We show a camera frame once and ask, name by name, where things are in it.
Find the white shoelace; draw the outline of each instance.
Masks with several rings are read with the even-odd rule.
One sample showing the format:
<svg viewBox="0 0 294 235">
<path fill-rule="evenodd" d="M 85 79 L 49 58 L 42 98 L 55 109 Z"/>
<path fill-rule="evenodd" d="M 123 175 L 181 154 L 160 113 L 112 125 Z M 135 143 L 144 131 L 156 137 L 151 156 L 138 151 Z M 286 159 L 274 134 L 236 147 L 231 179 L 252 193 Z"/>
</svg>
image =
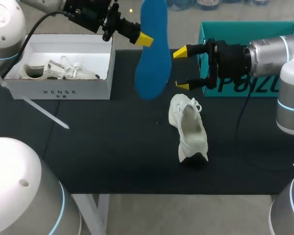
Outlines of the white shoelace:
<svg viewBox="0 0 294 235">
<path fill-rule="evenodd" d="M 195 116 L 194 116 L 195 119 L 196 119 L 197 113 L 200 113 L 201 110 L 202 110 L 201 105 L 198 103 L 197 100 L 195 100 L 195 98 L 193 98 L 193 99 L 192 99 L 190 102 L 188 102 L 188 103 L 179 104 L 178 106 L 179 106 L 179 107 L 178 107 L 177 111 L 178 111 L 180 114 L 183 114 L 184 109 L 186 108 L 186 106 L 191 106 L 191 107 L 193 108 L 194 111 L 196 110 L 195 108 L 199 107 L 199 110 L 195 112 Z"/>
<path fill-rule="evenodd" d="M 66 56 L 61 57 L 61 64 L 64 65 L 65 72 L 60 73 L 59 76 L 65 76 L 66 79 L 76 79 L 77 70 L 83 70 L 83 66 L 80 63 L 71 65 Z"/>
</svg>

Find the teal shoe box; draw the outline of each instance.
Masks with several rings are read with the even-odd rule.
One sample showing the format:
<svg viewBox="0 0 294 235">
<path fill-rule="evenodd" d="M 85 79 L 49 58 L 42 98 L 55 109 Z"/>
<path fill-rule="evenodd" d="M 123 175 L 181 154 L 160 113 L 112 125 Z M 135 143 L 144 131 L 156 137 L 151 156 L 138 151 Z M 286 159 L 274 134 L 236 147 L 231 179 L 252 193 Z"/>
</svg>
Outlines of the teal shoe box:
<svg viewBox="0 0 294 235">
<path fill-rule="evenodd" d="M 228 45 L 241 44 L 247 46 L 250 41 L 265 38 L 274 38 L 294 34 L 294 22 L 202 22 L 200 27 L 199 43 L 209 38 L 216 41 L 225 40 Z M 200 77 L 208 76 L 208 55 L 198 56 Z M 247 83 L 236 86 L 230 79 L 221 82 L 213 90 L 203 87 L 205 96 L 240 97 L 247 96 Z M 253 97 L 277 97 L 279 91 L 279 75 L 273 77 L 252 78 Z"/>
</svg>

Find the shoe box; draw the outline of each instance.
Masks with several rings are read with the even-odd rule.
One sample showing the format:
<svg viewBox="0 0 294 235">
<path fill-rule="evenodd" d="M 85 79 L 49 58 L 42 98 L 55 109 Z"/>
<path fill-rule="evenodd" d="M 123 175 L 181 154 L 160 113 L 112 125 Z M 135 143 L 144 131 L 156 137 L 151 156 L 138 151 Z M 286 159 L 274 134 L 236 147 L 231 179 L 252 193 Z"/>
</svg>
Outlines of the shoe box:
<svg viewBox="0 0 294 235">
<path fill-rule="evenodd" d="M 21 79 L 21 68 L 44 66 L 49 60 L 60 63 L 66 56 L 70 63 L 80 63 L 100 76 L 94 80 Z M 14 99 L 110 99 L 115 49 L 102 35 L 35 34 L 30 39 L 22 59 L 5 81 Z"/>
</svg>

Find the floor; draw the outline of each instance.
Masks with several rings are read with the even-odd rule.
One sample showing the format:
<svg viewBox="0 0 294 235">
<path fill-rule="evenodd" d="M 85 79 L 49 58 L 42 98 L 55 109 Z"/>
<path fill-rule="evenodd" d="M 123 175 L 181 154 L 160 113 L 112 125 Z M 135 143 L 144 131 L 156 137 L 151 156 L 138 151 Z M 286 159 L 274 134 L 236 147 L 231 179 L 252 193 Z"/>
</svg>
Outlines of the floor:
<svg viewBox="0 0 294 235">
<path fill-rule="evenodd" d="M 111 195 L 107 235 L 270 235 L 266 195 Z"/>
<path fill-rule="evenodd" d="M 141 0 L 121 0 L 120 11 L 129 21 L 140 22 Z M 43 15 L 21 3 L 27 32 Z M 169 11 L 170 48 L 198 42 L 201 21 L 294 21 L 294 0 L 271 0 L 266 7 L 222 4 L 217 11 L 191 8 Z M 49 17 L 36 33 L 89 34 L 63 16 Z M 140 49 L 115 34 L 116 49 Z M 269 235 L 269 195 L 111 195 L 108 235 Z"/>
</svg>

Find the gray robot arm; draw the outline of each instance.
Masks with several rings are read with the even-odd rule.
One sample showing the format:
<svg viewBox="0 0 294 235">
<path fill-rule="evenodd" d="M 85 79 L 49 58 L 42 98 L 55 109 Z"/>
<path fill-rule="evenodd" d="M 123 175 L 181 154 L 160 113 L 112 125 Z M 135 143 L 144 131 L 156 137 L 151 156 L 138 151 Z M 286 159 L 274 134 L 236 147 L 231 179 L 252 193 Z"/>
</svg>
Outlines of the gray robot arm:
<svg viewBox="0 0 294 235">
<path fill-rule="evenodd" d="M 294 35 L 252 41 L 248 46 L 209 39 L 205 44 L 186 45 L 173 57 L 203 53 L 209 56 L 209 75 L 187 81 L 190 90 L 202 86 L 214 89 L 218 78 L 231 78 L 240 85 L 249 83 L 250 77 L 280 75 L 276 123 L 282 131 L 294 135 Z"/>
<path fill-rule="evenodd" d="M 112 0 L 21 0 L 43 12 L 66 11 L 73 17 L 70 21 L 97 33 L 102 27 L 102 39 L 109 41 L 115 31 L 127 37 L 130 43 L 149 47 L 153 39 L 141 32 L 139 23 L 132 23 L 125 18 L 121 19 L 119 4 Z"/>
<path fill-rule="evenodd" d="M 66 0 L 21 0 L 21 2 L 45 13 L 62 11 Z"/>
</svg>

